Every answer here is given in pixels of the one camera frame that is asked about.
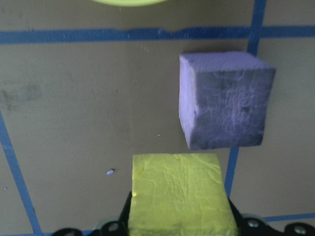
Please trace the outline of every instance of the yellow cube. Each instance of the yellow cube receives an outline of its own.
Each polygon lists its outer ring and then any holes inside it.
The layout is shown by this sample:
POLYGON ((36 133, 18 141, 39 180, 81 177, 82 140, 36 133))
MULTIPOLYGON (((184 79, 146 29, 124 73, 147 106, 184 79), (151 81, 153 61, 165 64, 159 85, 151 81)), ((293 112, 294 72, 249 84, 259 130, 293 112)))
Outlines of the yellow cube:
POLYGON ((130 236, 236 236, 215 154, 133 157, 130 236))

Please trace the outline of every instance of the blue tape line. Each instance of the blue tape line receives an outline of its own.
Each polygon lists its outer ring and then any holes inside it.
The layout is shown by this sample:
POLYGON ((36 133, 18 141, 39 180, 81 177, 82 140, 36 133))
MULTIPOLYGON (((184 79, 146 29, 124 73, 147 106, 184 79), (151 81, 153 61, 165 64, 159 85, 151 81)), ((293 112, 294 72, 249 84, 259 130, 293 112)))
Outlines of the blue tape line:
MULTIPOLYGON (((262 27, 262 22, 264 19, 265 7, 266 0, 255 0, 254 11, 252 15, 252 25, 250 29, 249 42, 247 47, 247 51, 255 56, 257 55, 257 49, 260 38, 260 28, 262 27)), ((239 152, 238 147, 233 147, 230 150, 224 183, 226 194, 228 197, 231 196, 238 152, 239 152)))
POLYGON ((7 129, 4 124, 4 120, 2 114, 0 112, 0 142, 3 148, 3 152, 8 161, 9 167, 11 169, 15 184, 19 190, 23 205, 25 207, 25 211, 29 217, 31 227, 34 233, 41 233, 40 225, 36 216, 36 213, 33 208, 33 204, 28 192, 28 189, 25 185, 23 175, 16 159, 14 149, 7 132, 7 129))
POLYGON ((0 44, 247 38, 249 32, 249 27, 196 27, 175 32, 156 28, 0 31, 0 44))
POLYGON ((228 158, 228 164, 227 164, 225 182, 224 182, 225 191, 228 197, 231 196, 238 151, 239 151, 238 147, 232 147, 230 149, 230 156, 228 158))
POLYGON ((263 38, 315 37, 315 26, 262 27, 260 37, 263 38))
POLYGON ((252 25, 249 36, 249 42, 247 47, 247 52, 257 55, 259 38, 260 38, 260 30, 262 27, 262 22, 264 19, 266 7, 266 0, 255 0, 254 3, 254 12, 252 16, 252 25))
MULTIPOLYGON (((93 230, 83 230, 83 236, 87 236, 92 233, 93 230)), ((1 236, 51 236, 53 233, 37 233, 37 234, 23 234, 23 235, 1 235, 1 236)))
POLYGON ((248 51, 256 54, 260 38, 315 37, 315 26, 199 27, 169 32, 163 29, 70 29, 37 31, 0 31, 0 44, 71 43, 141 40, 196 40, 249 38, 248 51))
POLYGON ((284 221, 284 220, 305 220, 315 218, 314 213, 306 213, 306 214, 295 214, 295 215, 279 215, 279 216, 269 216, 264 217, 265 221, 284 221))

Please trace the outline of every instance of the cube face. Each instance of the cube face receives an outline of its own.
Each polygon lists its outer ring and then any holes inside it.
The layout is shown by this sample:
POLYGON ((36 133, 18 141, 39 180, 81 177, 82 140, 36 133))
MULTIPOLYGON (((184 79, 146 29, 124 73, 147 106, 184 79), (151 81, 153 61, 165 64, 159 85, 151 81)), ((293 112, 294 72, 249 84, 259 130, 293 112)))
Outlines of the cube face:
POLYGON ((236 236, 218 157, 133 156, 130 236, 236 236))
POLYGON ((188 147, 260 145, 274 74, 243 52, 182 55, 179 114, 188 147))

